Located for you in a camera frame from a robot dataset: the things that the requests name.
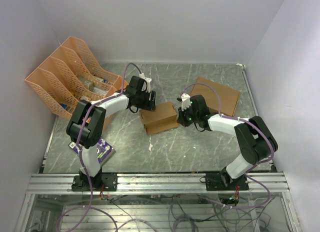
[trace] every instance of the wire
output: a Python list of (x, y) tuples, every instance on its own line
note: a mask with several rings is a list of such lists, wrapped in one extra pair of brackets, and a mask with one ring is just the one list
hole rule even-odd
[(215, 204), (213, 205), (213, 211), (216, 214), (217, 219), (219, 220), (220, 224), (222, 225), (222, 227), (225, 229), (225, 232), (229, 232), (229, 229), (226, 228), (225, 224), (223, 223), (223, 221), (221, 220), (221, 218), (219, 218), (219, 216), (217, 215), (217, 211), (216, 211), (216, 206)]
[(127, 222), (123, 223), (116, 231), (118, 231), (119, 229), (121, 229), (123, 226), (125, 226), (126, 224), (130, 223), (130, 222), (141, 222), (146, 224), (147, 226), (149, 226), (153, 231), (155, 232), (159, 232), (157, 230), (157, 228), (155, 228), (152, 224), (150, 224), (148, 221), (145, 221), (144, 219), (140, 219), (140, 218), (133, 218), (128, 220)]
[(168, 223), (169, 223), (169, 227), (170, 227), (170, 231), (173, 231), (171, 223), (170, 223), (170, 211), (172, 212), (172, 207), (174, 206), (174, 200), (172, 198), (172, 202), (170, 204), (169, 210), (168, 210)]
[(276, 198), (276, 197), (273, 197), (272, 199), (270, 199), (270, 201), (266, 204), (266, 206), (261, 210), (261, 213), (257, 216), (257, 218), (256, 218), (256, 220), (255, 220), (255, 224), (254, 224), (253, 231), (255, 231), (256, 226), (257, 226), (258, 219), (259, 219), (260, 216), (262, 215), (263, 211), (267, 208), (267, 206), (268, 206), (275, 198)]
[[(134, 219), (128, 212), (126, 212), (123, 208), (121, 208), (120, 206), (118, 206), (117, 204), (115, 204), (111, 199), (106, 199), (107, 201), (109, 201), (110, 203), (114, 204), (116, 207), (118, 207), (120, 210), (122, 210), (125, 214), (127, 214), (132, 220)], [(139, 229), (139, 226), (138, 226), (138, 223), (135, 222), (136, 224), (136, 228), (138, 229), (138, 231), (140, 232), (140, 229)]]
[(62, 218), (63, 218), (67, 213), (69, 213), (70, 211), (77, 210), (77, 209), (80, 209), (80, 208), (86, 208), (85, 213), (83, 214), (83, 216), (81, 217), (81, 219), (79, 220), (79, 222), (78, 222), (74, 227), (72, 227), (71, 229), (69, 229), (69, 230), (67, 230), (67, 231), (65, 231), (65, 232), (71, 232), (71, 231), (73, 231), (75, 228), (77, 228), (77, 227), (82, 223), (82, 221), (85, 219), (85, 217), (87, 216), (87, 214), (88, 214), (88, 212), (89, 212), (90, 209), (100, 211), (100, 212), (104, 213), (105, 215), (107, 215), (108, 217), (110, 217), (110, 218), (112, 219), (112, 221), (115, 223), (116, 231), (118, 231), (117, 223), (116, 223), (115, 220), (111, 217), (111, 215), (109, 215), (107, 212), (104, 212), (103, 210), (100, 210), (100, 209), (98, 209), (98, 208), (92, 207), (92, 202), (93, 202), (93, 198), (94, 198), (94, 192), (93, 192), (94, 189), (93, 189), (93, 186), (92, 186), (92, 182), (91, 182), (90, 175), (89, 175), (89, 173), (88, 173), (88, 170), (87, 170), (86, 165), (85, 165), (85, 163), (84, 163), (84, 161), (83, 161), (83, 158), (82, 158), (83, 149), (82, 149), (82, 146), (79, 146), (79, 143), (80, 143), (80, 139), (81, 139), (82, 133), (83, 133), (83, 131), (84, 131), (84, 128), (85, 128), (85, 126), (86, 126), (86, 123), (87, 123), (87, 120), (88, 120), (88, 118), (89, 118), (89, 115), (90, 115), (91, 110), (92, 110), (95, 106), (100, 105), (101, 103), (104, 103), (104, 102), (106, 102), (106, 101), (112, 100), (112, 99), (114, 99), (114, 98), (117, 98), (118, 96), (121, 96), (121, 95), (123, 94), (123, 92), (124, 92), (124, 87), (125, 87), (125, 76), (126, 76), (126, 72), (127, 72), (127, 70), (128, 70), (129, 65), (135, 66), (135, 67), (138, 69), (139, 73), (140, 73), (140, 74), (142, 73), (141, 70), (139, 69), (139, 67), (138, 67), (136, 64), (131, 63), (131, 62), (128, 63), (128, 64), (125, 66), (124, 72), (123, 72), (123, 80), (122, 80), (121, 92), (120, 92), (119, 94), (117, 94), (117, 95), (109, 96), (109, 97), (107, 97), (107, 98), (104, 98), (104, 99), (102, 99), (102, 100), (100, 100), (100, 101), (92, 104), (92, 105), (89, 107), (89, 109), (87, 110), (87, 112), (86, 112), (86, 114), (85, 114), (85, 116), (84, 116), (84, 119), (83, 119), (83, 122), (82, 122), (82, 125), (81, 125), (81, 128), (80, 128), (80, 131), (79, 131), (79, 134), (78, 134), (78, 137), (77, 137), (77, 139), (76, 139), (76, 143), (75, 143), (75, 144), (76, 144), (76, 146), (79, 148), (79, 160), (80, 160), (80, 164), (81, 164), (81, 166), (82, 166), (82, 168), (83, 168), (83, 170), (84, 170), (84, 173), (86, 174), (87, 179), (88, 179), (88, 182), (89, 182), (89, 187), (90, 187), (90, 201), (89, 201), (89, 205), (88, 205), (88, 206), (76, 206), (76, 207), (74, 207), (74, 208), (71, 208), (71, 209), (68, 209), (67, 211), (65, 211), (65, 212), (57, 219), (56, 226), (55, 226), (57, 232), (62, 232), (62, 231), (59, 229), (60, 222), (61, 222)]
[[(237, 222), (238, 222), (238, 223), (240, 223), (240, 214), (239, 214), (239, 210), (237, 210), (237, 209), (236, 209), (235, 211), (236, 211), (236, 213), (237, 213), (237, 215), (238, 215), (238, 220), (237, 220)], [(235, 223), (235, 225), (234, 225), (235, 231), (237, 231), (237, 225), (238, 225), (238, 223), (237, 223), (237, 222), (236, 222), (236, 223)]]
[(182, 214), (173, 223), (173, 228), (172, 228), (173, 232), (176, 231), (176, 228), (181, 222), (189, 222), (191, 225), (192, 232), (199, 231), (198, 226), (195, 224), (195, 221), (190, 216), (186, 214)]
[(198, 197), (201, 198), (201, 199), (205, 199), (205, 200), (207, 200), (207, 201), (210, 201), (210, 202), (212, 202), (212, 203), (221, 205), (221, 206), (223, 206), (223, 207), (225, 207), (225, 208), (235, 209), (235, 210), (249, 210), (249, 209), (254, 209), (254, 208), (263, 206), (263, 205), (265, 205), (266, 203), (268, 203), (268, 201), (269, 201), (270, 198), (271, 198), (270, 190), (269, 190), (263, 183), (261, 183), (260, 181), (255, 180), (254, 178), (250, 177), (249, 175), (246, 175), (246, 177), (247, 177), (249, 180), (252, 180), (252, 181), (258, 183), (258, 184), (261, 185), (263, 188), (265, 188), (265, 190), (267, 191), (267, 194), (268, 194), (268, 195), (267, 195), (267, 199), (266, 199), (264, 202), (259, 203), (259, 204), (256, 204), (256, 205), (252, 205), (252, 206), (242, 206), (242, 207), (239, 207), (239, 206), (230, 206), (230, 205), (221, 203), (220, 201), (216, 201), (216, 200), (213, 200), (213, 199), (210, 199), (210, 198), (208, 198), (208, 197), (201, 196), (201, 195), (198, 195)]
[(118, 201), (118, 200), (120, 200), (120, 199), (122, 199), (123, 197), (126, 197), (126, 196), (128, 196), (128, 195), (122, 195), (122, 196), (120, 196), (119, 198), (117, 198), (117, 199), (109, 199), (109, 200), (111, 200), (112, 202), (116, 202), (116, 201)]
[(266, 204), (265, 207), (262, 208), (262, 211), (260, 212), (260, 214), (257, 216), (257, 218), (250, 220), (247, 224), (245, 224), (238, 232), (242, 231), (244, 229), (244, 227), (246, 227), (247, 225), (249, 225), (250, 223), (252, 223), (253, 221), (255, 221), (255, 225), (253, 228), (253, 231), (255, 231), (256, 225), (257, 225), (257, 221), (260, 218), (260, 216), (262, 215), (263, 211), (267, 208), (267, 206), (275, 199), (276, 197), (273, 197), (272, 199), (269, 200), (269, 202)]
[(37, 226), (37, 225), (38, 225), (38, 223), (35, 222), (33, 225), (31, 225), (31, 227), (28, 228), (28, 230), (32, 229), (33, 227), (35, 227), (35, 226)]
[(129, 67), (130, 65), (133, 65), (134, 67), (136, 67), (136, 69), (139, 71), (139, 73), (142, 74), (140, 68), (139, 68), (135, 63), (132, 63), (132, 62), (127, 63), (126, 66), (125, 66), (125, 68), (124, 68), (123, 80), (122, 80), (122, 88), (121, 88), (120, 94), (122, 94), (122, 93), (124, 92), (126, 72), (127, 72), (128, 67)]

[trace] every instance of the scratch on surface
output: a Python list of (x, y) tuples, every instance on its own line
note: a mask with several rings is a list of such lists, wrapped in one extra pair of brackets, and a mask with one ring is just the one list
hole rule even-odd
[(172, 144), (171, 144), (171, 146), (170, 146), (170, 148), (169, 148), (169, 151), (172, 149), (172, 146), (174, 145), (175, 138), (176, 138), (176, 136), (177, 136), (177, 132), (178, 132), (178, 129), (176, 129), (176, 131), (175, 131), (175, 134), (174, 134), (174, 137), (173, 137), (173, 141), (172, 141)]
[(164, 100), (165, 100), (165, 102), (167, 102), (167, 99), (166, 99), (166, 96), (165, 96), (165, 92), (164, 92), (164, 88), (162, 87), (162, 83), (160, 82), (160, 79), (159, 79), (157, 66), (155, 65), (154, 67), (155, 67), (156, 76), (158, 77), (158, 81), (159, 81), (159, 84), (160, 84), (160, 87), (161, 87), (161, 90), (162, 90), (162, 94), (163, 94)]
[(218, 145), (217, 145), (217, 146), (215, 147), (215, 149), (214, 149), (214, 152), (213, 152), (214, 155), (216, 154), (216, 151), (217, 151), (217, 149), (218, 149), (218, 147), (219, 147), (219, 145), (220, 145), (221, 140), (222, 140), (222, 137), (220, 137), (219, 143), (218, 143)]
[(164, 147), (164, 148), (165, 148), (165, 160), (168, 162), (168, 165), (171, 171), (171, 164), (170, 164), (170, 159), (168, 158), (167, 147)]
[(129, 71), (128, 73), (126, 73), (126, 74), (125, 74), (125, 77), (127, 77), (127, 76), (131, 75), (131, 73), (132, 73), (133, 71), (135, 71), (135, 70), (136, 70), (136, 67), (134, 67), (134, 69), (133, 69), (133, 70), (131, 70), (131, 71)]
[(191, 163), (191, 165), (190, 165), (190, 170), (192, 171), (192, 168), (193, 168), (193, 166), (194, 166), (194, 164), (195, 164), (195, 159), (196, 159), (196, 153), (194, 153), (194, 155), (193, 155), (193, 160), (192, 160), (192, 163)]
[(188, 74), (188, 79), (186, 80), (186, 85), (188, 85), (188, 83), (189, 83), (189, 78), (190, 78), (190, 74), (191, 74), (191, 67), (192, 67), (192, 64), (190, 65), (190, 68), (189, 68), (189, 74)]
[(58, 159), (60, 158), (61, 154), (62, 154), (62, 152), (57, 156), (55, 162), (53, 163), (51, 169), (49, 170), (49, 173), (51, 173), (51, 171), (52, 171), (52, 170), (54, 169), (54, 167), (56, 166), (56, 163), (57, 163)]
[(67, 172), (70, 172), (70, 171), (71, 171), (71, 167), (72, 167), (72, 165), (74, 164), (74, 162), (76, 161), (77, 158), (78, 158), (77, 156), (74, 157), (74, 159), (72, 160), (72, 162), (71, 162), (71, 164), (70, 164), (70, 167), (67, 169)]
[(151, 151), (151, 148), (153, 147), (153, 145), (151, 144), (151, 135), (149, 135), (149, 151)]
[(116, 133), (116, 135), (115, 135), (115, 138), (114, 138), (114, 141), (113, 141), (113, 145), (115, 144), (115, 142), (116, 142), (116, 140), (117, 140), (117, 138), (118, 138), (119, 132), (125, 127), (125, 121), (126, 121), (126, 119), (127, 119), (127, 117), (128, 117), (128, 114), (129, 114), (129, 112), (126, 113), (125, 118), (123, 119), (122, 127), (119, 129), (119, 131), (118, 131), (118, 132)]

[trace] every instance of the gray marble floor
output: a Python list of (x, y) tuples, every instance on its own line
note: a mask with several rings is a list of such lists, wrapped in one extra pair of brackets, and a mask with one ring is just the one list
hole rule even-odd
[[(122, 75), (125, 64), (104, 64), (103, 67)], [(255, 115), (241, 68), (237, 65), (215, 64), (139, 64), (142, 72), (152, 78), (156, 104), (171, 101), (177, 108), (179, 93), (198, 76), (241, 91), (236, 116)], [(138, 72), (133, 67), (126, 79)], [(77, 173), (78, 157), (68, 148), (68, 121), (58, 118), (45, 162), (44, 173)], [(104, 172), (185, 172), (220, 170), (231, 163), (240, 150), (235, 137), (221, 132), (198, 132), (194, 126), (170, 129), (147, 135), (137, 114), (118, 112), (103, 138), (114, 146), (116, 153), (102, 167)], [(262, 164), (257, 170), (269, 170)]]

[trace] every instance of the cardboard box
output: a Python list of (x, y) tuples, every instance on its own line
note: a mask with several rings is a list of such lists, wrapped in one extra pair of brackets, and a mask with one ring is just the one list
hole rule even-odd
[[(216, 90), (221, 99), (221, 113), (227, 116), (234, 116), (240, 91), (230, 88), (228, 86), (213, 82), (203, 77), (196, 79), (197, 83), (203, 83), (211, 86)], [(211, 113), (217, 113), (219, 110), (219, 102), (216, 94), (207, 86), (196, 84), (190, 96), (202, 95), (205, 99), (206, 105), (209, 107)]]
[(139, 111), (141, 121), (147, 135), (177, 128), (177, 112), (171, 102), (157, 104), (155, 111), (141, 109)]

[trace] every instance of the white wall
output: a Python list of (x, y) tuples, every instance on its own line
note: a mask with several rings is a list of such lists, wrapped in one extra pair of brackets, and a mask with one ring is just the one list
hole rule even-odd
[(320, 0), (285, 0), (247, 65), (306, 232), (319, 231)]
[(0, 0), (0, 227), (14, 231), (53, 114), (24, 82), (58, 46), (37, 0)]
[(99, 61), (247, 63), (284, 0), (38, 0)]

